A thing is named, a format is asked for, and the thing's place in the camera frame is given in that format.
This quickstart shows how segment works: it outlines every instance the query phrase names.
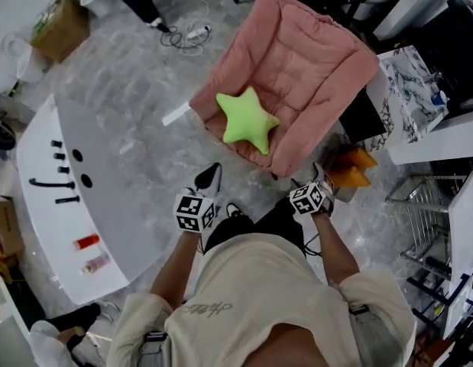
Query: pink seat cushion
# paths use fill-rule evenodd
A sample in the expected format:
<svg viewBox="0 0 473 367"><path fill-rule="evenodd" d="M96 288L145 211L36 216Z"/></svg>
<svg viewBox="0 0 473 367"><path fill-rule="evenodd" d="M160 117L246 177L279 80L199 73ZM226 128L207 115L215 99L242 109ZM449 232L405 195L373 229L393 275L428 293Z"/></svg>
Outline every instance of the pink seat cushion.
<svg viewBox="0 0 473 367"><path fill-rule="evenodd" d="M269 134L270 154L247 141L229 147L284 177L309 156L377 66L377 57L330 17L295 0L256 0L190 106L221 139L227 120L216 93L238 96L253 86L262 107L280 120Z"/></svg>

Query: gray floor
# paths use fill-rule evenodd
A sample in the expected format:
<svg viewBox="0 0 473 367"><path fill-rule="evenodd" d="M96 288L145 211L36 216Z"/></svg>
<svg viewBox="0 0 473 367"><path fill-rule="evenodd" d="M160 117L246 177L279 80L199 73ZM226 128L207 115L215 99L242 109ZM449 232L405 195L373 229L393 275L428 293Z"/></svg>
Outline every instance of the gray floor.
<svg viewBox="0 0 473 367"><path fill-rule="evenodd" d="M166 22L185 32L209 24L212 38L202 55L189 57L179 50L160 45L160 33L147 28L127 7L117 2L116 11L94 20L92 34L64 63L55 65L37 85L22 86L18 99L37 109L50 93L69 96L95 110L99 124L111 138L118 153L119 167L129 186L133 205L139 205L154 238L162 241L162 257L124 290L106 299L122 305L126 294L146 290L177 241L171 220L173 198L194 172L212 161L224 170L222 201L237 199L252 217L265 214L290 188L287 179L273 181L228 151L188 112L165 127L161 119L187 101L207 77L210 67L229 45L239 24L246 18L252 0L234 5L232 0L155 0ZM339 123L333 132L342 133ZM298 177L306 179L310 162L317 158L323 141L304 163ZM387 264L406 296L414 293L404 286L411 267L399 253L411 242L408 222L398 208L384 198L408 167L396 167L387 152L374 153L379 163L368 171L372 186L360 189L350 203L337 202L332 221L361 267ZM21 258L24 274L49 316L66 313L75 306L69 301L49 268L27 215L13 162L0 162L0 193L12 194L18 208L26 251ZM313 230L306 225L308 236ZM322 276L320 258L309 260ZM188 293L196 281L196 265ZM112 327L98 322L97 336L109 338ZM105 358L109 341L96 337ZM92 347L82 345L92 356Z"/></svg>

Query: beige t-shirt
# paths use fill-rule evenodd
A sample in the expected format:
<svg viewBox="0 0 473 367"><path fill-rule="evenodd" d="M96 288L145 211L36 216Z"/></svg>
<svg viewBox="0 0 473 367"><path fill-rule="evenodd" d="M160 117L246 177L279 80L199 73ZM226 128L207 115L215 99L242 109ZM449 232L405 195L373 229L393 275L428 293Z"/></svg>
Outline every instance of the beige t-shirt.
<svg viewBox="0 0 473 367"><path fill-rule="evenodd" d="M330 366L360 366L349 307L362 305L394 335L398 364L406 364L416 322L390 270L355 274L336 289L285 239L239 235L204 256L194 297L174 312L156 295L131 295L107 366L138 365L143 336L153 330L168 335L164 365L241 366L279 323L308 329Z"/></svg>

